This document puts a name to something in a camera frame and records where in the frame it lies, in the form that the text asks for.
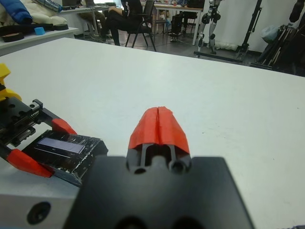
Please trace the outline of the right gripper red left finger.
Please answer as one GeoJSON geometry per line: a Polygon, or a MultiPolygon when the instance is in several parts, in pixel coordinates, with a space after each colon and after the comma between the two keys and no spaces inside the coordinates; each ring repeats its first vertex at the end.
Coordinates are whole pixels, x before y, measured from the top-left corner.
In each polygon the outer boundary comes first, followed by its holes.
{"type": "Polygon", "coordinates": [[[157,144],[158,108],[146,110],[130,136],[127,151],[127,167],[133,174],[146,171],[148,147],[157,144]]]}

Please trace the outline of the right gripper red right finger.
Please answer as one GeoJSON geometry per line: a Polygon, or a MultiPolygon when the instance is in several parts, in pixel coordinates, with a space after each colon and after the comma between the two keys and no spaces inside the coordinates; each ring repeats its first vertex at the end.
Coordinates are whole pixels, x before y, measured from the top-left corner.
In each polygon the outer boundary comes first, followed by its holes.
{"type": "Polygon", "coordinates": [[[191,163],[187,137],[173,112],[164,106],[158,107],[158,134],[160,154],[169,170],[178,175],[186,173],[191,163]]]}

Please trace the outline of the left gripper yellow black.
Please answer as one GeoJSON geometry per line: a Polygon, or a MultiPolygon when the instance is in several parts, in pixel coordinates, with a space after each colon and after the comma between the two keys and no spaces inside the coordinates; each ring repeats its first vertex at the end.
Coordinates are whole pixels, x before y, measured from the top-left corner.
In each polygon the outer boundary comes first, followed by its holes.
{"type": "Polygon", "coordinates": [[[10,149],[7,145],[18,146],[21,141],[35,133],[34,125],[42,122],[53,131],[77,133],[63,119],[43,107],[39,100],[25,104],[21,96],[6,87],[4,79],[11,73],[5,64],[0,65],[0,157],[18,170],[40,177],[50,178],[53,172],[19,149],[10,149]]]}

